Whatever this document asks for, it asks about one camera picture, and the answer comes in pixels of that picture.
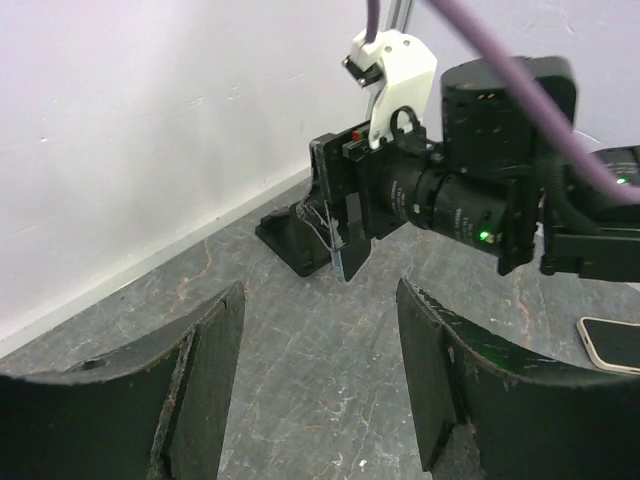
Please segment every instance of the black stand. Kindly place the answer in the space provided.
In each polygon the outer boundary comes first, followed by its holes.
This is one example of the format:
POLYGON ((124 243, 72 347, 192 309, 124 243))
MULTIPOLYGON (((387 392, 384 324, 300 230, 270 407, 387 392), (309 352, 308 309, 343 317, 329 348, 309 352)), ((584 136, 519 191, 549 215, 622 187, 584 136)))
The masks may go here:
POLYGON ((243 323, 236 284, 68 371, 0 376, 0 478, 217 478, 243 323))
POLYGON ((640 377, 538 355, 404 280, 397 301, 418 449, 436 480, 451 478, 440 459, 464 424, 479 451, 473 478, 640 478, 640 377))
POLYGON ((296 215, 297 203, 260 220, 256 235, 300 277, 308 277, 331 262, 331 254, 316 233, 296 215))

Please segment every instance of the metal pole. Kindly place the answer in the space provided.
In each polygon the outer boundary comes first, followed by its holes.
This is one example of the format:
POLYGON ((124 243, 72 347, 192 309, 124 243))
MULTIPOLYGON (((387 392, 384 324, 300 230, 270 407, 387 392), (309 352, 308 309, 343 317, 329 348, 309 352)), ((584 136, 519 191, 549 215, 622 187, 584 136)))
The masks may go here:
MULTIPOLYGON (((389 16, 387 17, 387 23, 385 24, 385 30, 399 30, 401 32, 407 31, 409 25, 409 18, 411 18, 411 10, 413 9, 414 0, 391 0, 391 6, 389 7, 389 16)), ((371 119, 371 113, 373 111, 373 104, 376 100, 375 95, 371 95, 369 99, 369 106, 367 107, 366 119, 371 119)))

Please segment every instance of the wire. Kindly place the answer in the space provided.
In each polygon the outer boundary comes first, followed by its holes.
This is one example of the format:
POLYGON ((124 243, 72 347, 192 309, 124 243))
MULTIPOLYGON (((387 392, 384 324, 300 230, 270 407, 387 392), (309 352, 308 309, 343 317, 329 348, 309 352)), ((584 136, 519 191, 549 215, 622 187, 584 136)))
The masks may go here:
MULTIPOLYGON (((430 3, 482 55, 549 143, 570 161, 589 183, 621 203, 640 203, 640 187, 617 183, 618 179, 607 167, 574 138, 573 126, 544 89, 519 62, 510 57, 500 43, 458 0, 424 1, 430 3)), ((378 31, 380 2, 368 0, 368 5, 374 4, 375 8, 370 8, 367 21, 368 39, 375 39, 378 31)))
POLYGON ((380 0, 367 0, 367 30, 364 43, 373 43, 380 25, 380 0))
POLYGON ((426 136, 426 131, 423 134, 422 126, 420 125, 420 120, 418 120, 416 112, 408 105, 400 107, 393 112, 389 128, 396 146, 409 155, 418 157, 424 155, 427 152, 427 145, 436 144, 436 142, 426 136), (408 137, 405 137, 404 131, 398 126, 398 117, 401 113, 407 115, 411 123, 411 135, 408 137))
POLYGON ((564 177, 564 161, 557 153, 537 159, 536 174, 538 182, 544 187, 544 193, 551 208, 567 230, 579 235, 601 234, 600 228, 587 215, 573 206, 567 198, 564 177))

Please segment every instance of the baseboard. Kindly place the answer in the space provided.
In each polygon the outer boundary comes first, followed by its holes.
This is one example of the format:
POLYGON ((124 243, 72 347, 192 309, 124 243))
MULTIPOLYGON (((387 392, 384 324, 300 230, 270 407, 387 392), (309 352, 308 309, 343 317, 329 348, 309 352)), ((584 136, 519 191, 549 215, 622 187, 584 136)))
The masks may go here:
POLYGON ((179 255, 198 242, 213 235, 218 230, 223 229, 261 205, 273 200, 278 195, 281 195, 309 178, 310 174, 310 168, 307 166, 289 175, 284 180, 269 186, 260 194, 232 208, 226 213, 216 218, 206 220, 190 233, 186 235, 182 234, 178 238, 171 239, 168 242, 165 241, 164 245, 158 245, 156 248, 149 249, 153 253, 126 266, 106 280, 97 282, 94 285, 89 285, 84 291, 76 293, 73 297, 59 300, 53 308, 49 307, 47 311, 35 310, 29 312, 28 319, 25 319, 26 325, 24 327, 15 332, 11 332, 0 340, 0 358, 23 347, 40 335, 54 329, 74 315, 77 315, 96 302, 118 291, 123 286, 137 280, 154 268, 159 267, 176 255, 179 255))

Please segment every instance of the smartphone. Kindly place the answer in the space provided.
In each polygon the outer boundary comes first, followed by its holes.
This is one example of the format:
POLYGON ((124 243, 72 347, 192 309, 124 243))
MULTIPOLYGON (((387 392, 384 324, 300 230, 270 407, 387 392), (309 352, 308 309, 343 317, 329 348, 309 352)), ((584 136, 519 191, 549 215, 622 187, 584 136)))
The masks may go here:
POLYGON ((640 324, 583 317, 578 332, 597 367, 640 374, 640 324))

